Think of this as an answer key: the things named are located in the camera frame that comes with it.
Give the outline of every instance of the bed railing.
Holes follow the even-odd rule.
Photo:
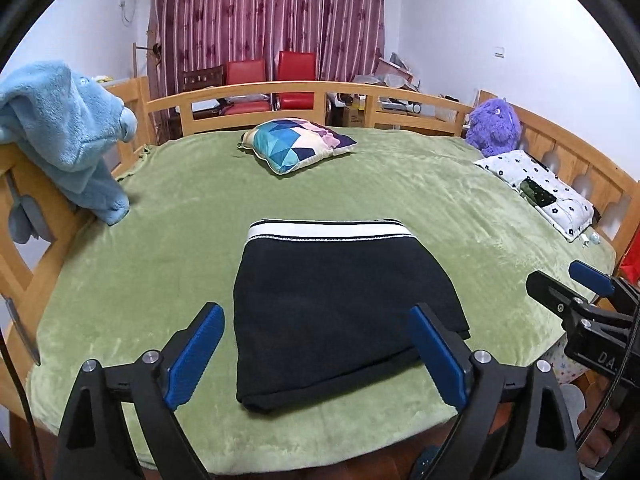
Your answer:
[[[273,112],[255,112],[194,120],[191,105],[200,101],[220,99],[250,94],[279,94],[290,92],[309,92],[314,95],[314,107],[311,110],[276,110]],[[375,85],[341,83],[335,81],[271,81],[241,85],[219,86],[184,92],[149,102],[147,112],[157,112],[168,108],[180,107],[182,134],[190,136],[199,132],[223,130],[237,126],[254,126],[270,119],[298,117],[317,124],[325,124],[326,95],[328,92],[340,94],[365,95],[364,126],[373,128],[376,124],[397,124],[405,128],[420,128],[431,132],[460,136],[465,116],[473,108],[467,105],[409,90],[387,88]],[[441,121],[432,116],[420,114],[397,114],[385,112],[378,104],[379,97],[417,102],[432,105],[455,112],[453,122]]]
[[[416,129],[427,135],[460,136],[465,115],[472,110],[472,107],[467,105],[406,90],[325,81],[266,82],[223,86],[185,92],[153,101],[149,99],[146,77],[132,79],[108,87],[107,90],[123,99],[138,118],[136,139],[130,144],[118,144],[119,163],[113,170],[116,175],[127,171],[138,160],[140,150],[145,144],[156,143],[156,133],[149,114],[175,106],[180,107],[182,132],[185,136],[209,130],[252,126],[287,116],[324,124],[328,92],[366,95],[364,110],[366,127],[374,127],[377,124],[398,124],[401,128]],[[191,111],[191,104],[199,101],[280,92],[312,92],[314,107],[311,110],[278,110],[201,120],[194,120]],[[483,99],[491,96],[492,94],[488,92],[482,93]],[[453,113],[450,114],[452,121],[441,121],[425,115],[385,112],[380,109],[379,97],[404,99],[452,110]],[[586,174],[593,182],[594,191],[590,199],[605,214],[615,204],[625,206],[617,232],[607,235],[601,230],[602,235],[612,243],[620,259],[640,223],[640,183],[579,137],[524,108],[515,108],[523,123],[524,136],[528,141],[527,149],[531,155],[540,160],[549,150],[555,151],[561,161],[559,176],[570,184],[576,176]],[[55,236],[55,241],[32,272],[17,251],[6,220],[0,222],[0,294],[13,301],[27,338],[35,341],[40,318],[56,285],[71,243],[78,230],[93,216],[86,210],[72,210],[66,198],[17,146],[5,145],[0,146],[0,214],[3,218],[8,218],[13,205],[5,178],[8,171],[11,171],[18,191],[36,199]],[[13,325],[8,330],[7,343],[18,374],[25,383],[27,374],[33,366],[33,359]],[[4,363],[0,364],[0,402],[12,412],[24,416]]]
[[[127,82],[107,86],[106,89],[122,99],[138,118],[136,136],[129,143],[118,142],[119,164],[111,171],[118,176],[127,171],[138,160],[138,155],[145,144],[156,143],[156,131],[145,105],[150,101],[148,78],[139,77]]]

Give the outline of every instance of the cardboard box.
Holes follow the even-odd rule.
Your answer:
[[[342,126],[362,128],[364,126],[364,111],[350,106],[344,107]]]

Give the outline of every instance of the purple stuffed animal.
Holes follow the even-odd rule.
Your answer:
[[[520,120],[505,99],[489,99],[469,114],[466,142],[484,156],[500,155],[517,149],[522,134]]]

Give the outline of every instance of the human hand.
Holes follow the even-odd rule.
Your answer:
[[[609,385],[609,380],[598,376],[596,382],[588,387],[584,396],[586,408],[578,415],[578,427],[582,430],[591,415],[598,409],[598,405],[604,397],[604,393]],[[613,431],[620,423],[620,416],[611,408],[604,410],[600,420],[587,438],[584,445],[578,450],[578,460],[587,467],[596,467],[597,463],[611,449],[611,441],[604,430]]]

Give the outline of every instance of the blue plush toy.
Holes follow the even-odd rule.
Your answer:
[[[120,98],[61,61],[23,66],[0,82],[0,144],[16,142],[71,202],[109,225],[129,200],[102,156],[137,126]]]
[[[469,114],[466,142],[484,156],[500,155],[517,149],[522,134],[520,120],[505,99],[489,99]]]

